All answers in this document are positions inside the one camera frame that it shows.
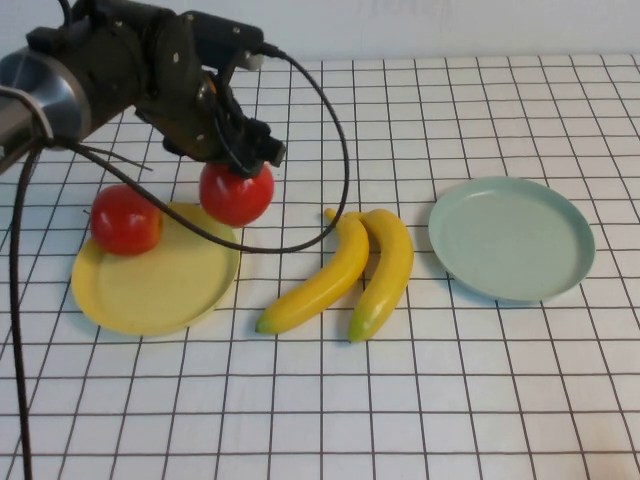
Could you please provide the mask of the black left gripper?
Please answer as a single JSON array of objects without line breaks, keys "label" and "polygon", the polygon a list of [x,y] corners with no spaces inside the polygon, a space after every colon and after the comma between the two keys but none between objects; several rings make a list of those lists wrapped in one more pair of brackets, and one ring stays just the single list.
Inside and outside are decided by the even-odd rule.
[{"label": "black left gripper", "polygon": [[236,176],[258,176],[261,161],[278,168],[284,160],[285,143],[272,135],[266,122],[253,119],[254,154],[251,142],[246,138],[247,117],[231,88],[216,74],[206,74],[205,78],[214,96],[214,126],[228,158],[229,171]]}]

